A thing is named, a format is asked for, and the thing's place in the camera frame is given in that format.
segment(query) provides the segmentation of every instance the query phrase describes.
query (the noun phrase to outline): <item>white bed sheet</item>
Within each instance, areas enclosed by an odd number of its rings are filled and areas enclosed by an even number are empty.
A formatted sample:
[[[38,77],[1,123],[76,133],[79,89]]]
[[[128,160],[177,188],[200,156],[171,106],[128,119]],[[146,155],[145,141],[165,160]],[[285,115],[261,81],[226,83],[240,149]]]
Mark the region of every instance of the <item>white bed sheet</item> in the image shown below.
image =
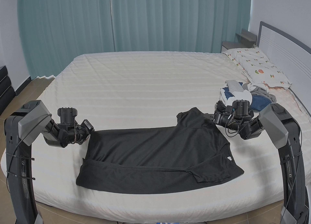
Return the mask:
[[[74,59],[41,94],[52,117],[59,107],[78,110],[96,130],[175,126],[176,115],[196,106],[212,113],[227,79],[246,82],[224,54],[113,52]],[[311,181],[311,124],[289,90],[272,89],[303,131],[306,183]],[[73,213],[121,222],[202,222],[241,214],[283,198],[277,149],[266,132],[248,141],[228,138],[245,173],[222,185],[161,195],[128,195],[76,186],[88,142],[48,146],[40,135],[32,145],[35,198]],[[5,154],[1,168],[6,174]]]

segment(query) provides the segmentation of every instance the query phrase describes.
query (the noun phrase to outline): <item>curtain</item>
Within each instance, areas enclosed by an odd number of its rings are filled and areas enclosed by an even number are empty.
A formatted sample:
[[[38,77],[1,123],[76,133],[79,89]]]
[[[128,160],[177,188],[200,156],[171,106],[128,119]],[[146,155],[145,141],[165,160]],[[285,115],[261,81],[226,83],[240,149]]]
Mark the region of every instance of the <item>curtain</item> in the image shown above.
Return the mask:
[[[59,74],[76,56],[115,51],[110,0],[18,0],[31,78]]]
[[[220,52],[248,29],[251,0],[111,0],[116,51]]]

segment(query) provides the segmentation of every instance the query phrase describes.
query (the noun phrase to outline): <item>pile of socks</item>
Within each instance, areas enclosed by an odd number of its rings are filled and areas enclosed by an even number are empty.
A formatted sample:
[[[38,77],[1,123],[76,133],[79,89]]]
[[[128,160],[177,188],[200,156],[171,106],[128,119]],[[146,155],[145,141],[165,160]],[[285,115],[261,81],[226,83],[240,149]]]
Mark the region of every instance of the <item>pile of socks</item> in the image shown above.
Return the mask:
[[[247,100],[250,108],[261,111],[270,103],[276,103],[276,97],[269,94],[269,89],[265,84],[237,82],[227,80],[220,89],[219,99],[225,106],[231,106],[235,100]]]

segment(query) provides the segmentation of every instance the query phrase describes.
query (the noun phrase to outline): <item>pillow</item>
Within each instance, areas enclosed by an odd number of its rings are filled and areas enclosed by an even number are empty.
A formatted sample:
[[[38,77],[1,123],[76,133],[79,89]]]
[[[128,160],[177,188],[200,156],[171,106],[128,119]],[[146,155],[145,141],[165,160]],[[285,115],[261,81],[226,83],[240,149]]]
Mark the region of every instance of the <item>pillow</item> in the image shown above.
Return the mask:
[[[223,52],[252,83],[265,83],[269,87],[289,88],[290,80],[258,48],[238,48]]]

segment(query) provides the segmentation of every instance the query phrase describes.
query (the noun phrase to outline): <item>bed headboard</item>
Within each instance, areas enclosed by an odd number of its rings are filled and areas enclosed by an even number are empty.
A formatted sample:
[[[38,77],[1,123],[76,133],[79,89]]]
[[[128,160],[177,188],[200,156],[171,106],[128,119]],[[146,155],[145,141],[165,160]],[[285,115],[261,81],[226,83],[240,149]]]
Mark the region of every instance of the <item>bed headboard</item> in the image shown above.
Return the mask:
[[[311,113],[311,48],[289,34],[260,22],[257,46],[292,82],[290,90]]]

